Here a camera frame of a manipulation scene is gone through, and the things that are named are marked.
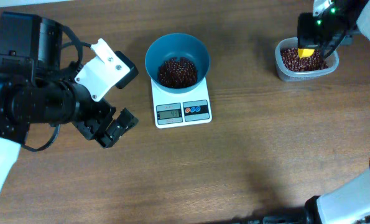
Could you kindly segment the yellow plastic measuring scoop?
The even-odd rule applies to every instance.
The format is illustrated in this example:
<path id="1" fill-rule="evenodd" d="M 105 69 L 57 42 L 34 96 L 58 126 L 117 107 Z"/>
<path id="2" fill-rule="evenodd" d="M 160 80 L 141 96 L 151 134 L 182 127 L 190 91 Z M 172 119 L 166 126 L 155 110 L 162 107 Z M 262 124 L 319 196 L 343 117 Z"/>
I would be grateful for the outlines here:
<path id="1" fill-rule="evenodd" d="M 314 49 L 297 49 L 299 58 L 309 58 L 311 57 L 315 50 Z"/>

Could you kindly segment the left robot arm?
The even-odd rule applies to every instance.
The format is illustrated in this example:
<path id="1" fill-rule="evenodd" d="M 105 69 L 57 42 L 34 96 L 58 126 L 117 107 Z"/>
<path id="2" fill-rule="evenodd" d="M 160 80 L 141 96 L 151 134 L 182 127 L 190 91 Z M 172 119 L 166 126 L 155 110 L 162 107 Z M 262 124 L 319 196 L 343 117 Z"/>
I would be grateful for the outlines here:
<path id="1" fill-rule="evenodd" d="M 95 57 L 78 58 L 60 66 L 69 38 L 78 55 L 89 47 Z M 26 148 L 32 124 L 54 128 L 54 142 L 63 124 L 71 123 L 87 140 L 113 146 L 132 129 L 137 118 L 127 109 L 117 111 L 105 100 L 111 88 L 124 88 L 138 74 L 122 52 L 103 40 L 88 45 L 67 26 L 35 14 L 4 12 L 0 17 L 0 193 Z"/>

